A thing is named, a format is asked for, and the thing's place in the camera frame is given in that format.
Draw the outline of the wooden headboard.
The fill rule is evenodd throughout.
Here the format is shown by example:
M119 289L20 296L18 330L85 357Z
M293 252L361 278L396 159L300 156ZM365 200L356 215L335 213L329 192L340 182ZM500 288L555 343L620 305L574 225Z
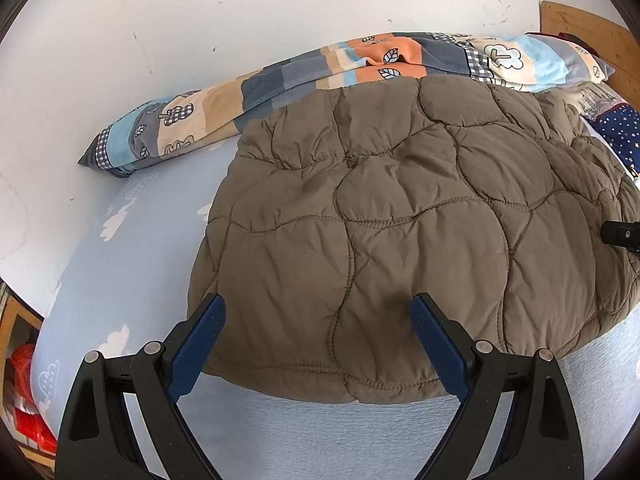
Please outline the wooden headboard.
M539 9L541 32L550 35L567 32L585 41L614 67L615 73L608 77L608 85L629 104L639 108L640 49L628 29L561 3L543 1Z

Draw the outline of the patchwork cartoon rolled quilt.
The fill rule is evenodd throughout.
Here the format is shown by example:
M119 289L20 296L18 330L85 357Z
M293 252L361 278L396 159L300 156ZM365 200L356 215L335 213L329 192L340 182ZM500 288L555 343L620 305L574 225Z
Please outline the patchwork cartoon rolled quilt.
M98 133L78 164L118 178L240 134L317 90L433 75L539 92L608 80L614 67L558 36L386 32L341 41L233 80L139 105Z

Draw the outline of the olive quilted hooded coat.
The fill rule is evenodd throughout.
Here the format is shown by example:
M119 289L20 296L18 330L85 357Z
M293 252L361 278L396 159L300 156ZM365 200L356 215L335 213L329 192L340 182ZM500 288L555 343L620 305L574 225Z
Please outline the olive quilted hooded coat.
M301 401L442 393L409 320L426 292L499 350L565 356L639 302L604 244L639 192L558 92L458 76L319 90L250 122L188 301L224 298L206 374Z

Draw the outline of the light blue cloud bedsheet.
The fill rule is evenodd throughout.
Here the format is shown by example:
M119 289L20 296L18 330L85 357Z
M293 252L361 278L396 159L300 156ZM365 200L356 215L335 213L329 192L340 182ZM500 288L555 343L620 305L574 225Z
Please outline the light blue cloud bedsheet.
M225 140L134 174L76 249L32 359L32 395L52 431L87 352L126 356L186 316L210 204L235 151L235 140ZM562 369L593 478L639 413L638 314L565 358ZM227 479L411 479L458 404L451 396L303 403L202 375L179 406Z

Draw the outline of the red dark garment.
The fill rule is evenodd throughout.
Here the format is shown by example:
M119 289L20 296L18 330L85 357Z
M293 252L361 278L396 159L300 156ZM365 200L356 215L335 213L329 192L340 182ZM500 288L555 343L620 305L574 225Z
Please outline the red dark garment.
M580 39L578 36L569 34L568 32L559 32L558 37L565 41L570 41L573 44L577 44L579 47L584 48L593 56L599 56L599 53L597 52L596 49L593 49L593 47L591 47L590 44L587 44L584 40Z

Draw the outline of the wooden shelf with clutter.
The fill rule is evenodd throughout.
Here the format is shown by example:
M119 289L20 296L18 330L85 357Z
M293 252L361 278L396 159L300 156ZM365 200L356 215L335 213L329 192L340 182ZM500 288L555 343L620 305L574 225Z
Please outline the wooden shelf with clutter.
M43 317L1 285L1 455L10 478L51 479L55 452L32 398L30 363Z

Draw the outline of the navy star pattern pillow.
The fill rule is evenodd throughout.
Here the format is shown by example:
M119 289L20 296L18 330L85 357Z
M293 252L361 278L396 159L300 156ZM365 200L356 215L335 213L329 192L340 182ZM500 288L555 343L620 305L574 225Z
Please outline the navy star pattern pillow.
M639 177L640 113L622 103L601 114L593 125L629 173Z

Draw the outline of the red plastic stool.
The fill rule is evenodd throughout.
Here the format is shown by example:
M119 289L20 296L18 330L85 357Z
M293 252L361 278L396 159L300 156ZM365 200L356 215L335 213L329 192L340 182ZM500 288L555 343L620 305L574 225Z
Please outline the red plastic stool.
M30 369L35 345L32 342L18 346L10 357L14 369L14 387L18 398L24 402L21 408L14 408L15 428L17 431L36 442L41 451L54 455L58 441L36 409L32 386L30 385Z

